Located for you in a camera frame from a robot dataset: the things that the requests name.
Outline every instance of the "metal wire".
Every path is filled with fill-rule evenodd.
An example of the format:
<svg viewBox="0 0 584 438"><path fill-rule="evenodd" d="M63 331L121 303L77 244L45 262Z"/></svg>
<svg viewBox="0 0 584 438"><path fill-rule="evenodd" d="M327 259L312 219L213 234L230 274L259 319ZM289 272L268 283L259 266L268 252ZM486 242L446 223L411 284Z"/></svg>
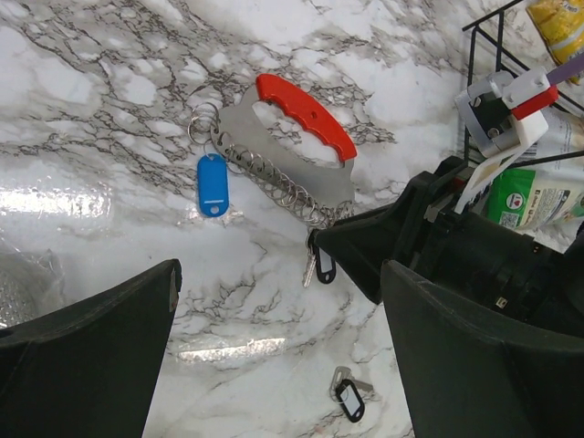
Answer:
<svg viewBox="0 0 584 438"><path fill-rule="evenodd" d="M211 105L214 108L213 114L209 114L208 111L201 111L203 105L193 110L193 116L187 129L191 140L200 145L205 145L208 141L211 130L216 130L215 133L219 132L219 109L208 103L206 105ZM200 137L205 136L205 141L200 140ZM224 137L231 139L227 132L222 132L219 141L223 141ZM224 157L228 161L236 163L241 168L242 173L251 179L276 205L288 210L309 228L328 228L339 219L353 215L352 201L342 202L335 207L318 203L307 189L292 181L269 159L250 151L243 145L229 141Z"/></svg>

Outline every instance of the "red handle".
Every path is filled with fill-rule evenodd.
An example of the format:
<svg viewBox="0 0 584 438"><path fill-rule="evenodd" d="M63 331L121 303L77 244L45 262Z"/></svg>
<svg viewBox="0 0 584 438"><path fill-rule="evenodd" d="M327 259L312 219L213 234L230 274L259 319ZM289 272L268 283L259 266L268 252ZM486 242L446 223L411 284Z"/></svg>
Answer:
<svg viewBox="0 0 584 438"><path fill-rule="evenodd" d="M262 74L255 80L260 100L276 103L302 129L332 146L342 162L355 158L357 150L349 135L334 117L309 94L278 76Z"/></svg>

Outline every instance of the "clear plastic bag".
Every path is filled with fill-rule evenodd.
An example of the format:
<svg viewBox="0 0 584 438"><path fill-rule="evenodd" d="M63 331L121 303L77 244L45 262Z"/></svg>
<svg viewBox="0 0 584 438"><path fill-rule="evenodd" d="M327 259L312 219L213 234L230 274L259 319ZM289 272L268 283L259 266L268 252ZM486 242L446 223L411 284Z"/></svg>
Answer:
<svg viewBox="0 0 584 438"><path fill-rule="evenodd" d="M0 237L0 329L64 306L63 273L55 254L24 253Z"/></svg>

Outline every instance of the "blue key tag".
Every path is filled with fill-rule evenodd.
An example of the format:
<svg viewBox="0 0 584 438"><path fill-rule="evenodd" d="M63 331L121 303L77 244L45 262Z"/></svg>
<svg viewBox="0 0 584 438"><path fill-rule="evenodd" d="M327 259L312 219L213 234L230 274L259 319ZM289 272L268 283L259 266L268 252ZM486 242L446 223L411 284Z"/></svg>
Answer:
<svg viewBox="0 0 584 438"><path fill-rule="evenodd" d="M218 217L229 208L227 163L216 153L208 153L197 164L199 208L209 217Z"/></svg>

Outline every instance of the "red plastic part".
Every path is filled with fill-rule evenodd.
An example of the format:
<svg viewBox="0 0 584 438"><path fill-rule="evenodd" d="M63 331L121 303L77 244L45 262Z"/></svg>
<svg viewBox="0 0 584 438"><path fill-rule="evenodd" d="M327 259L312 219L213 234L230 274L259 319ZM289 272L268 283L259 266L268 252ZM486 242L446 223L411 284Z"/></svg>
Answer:
<svg viewBox="0 0 584 438"><path fill-rule="evenodd" d="M357 156L353 140L334 117L312 96L278 76L262 74L255 80L260 100L277 104L303 130L312 132L320 141L331 146L342 162Z"/></svg>
<svg viewBox="0 0 584 438"><path fill-rule="evenodd" d="M556 100L558 100L558 97L558 86L552 85L543 93L539 93L537 96L534 96L516 108L511 109L511 112L517 120L521 120L533 114L534 112L551 105Z"/></svg>

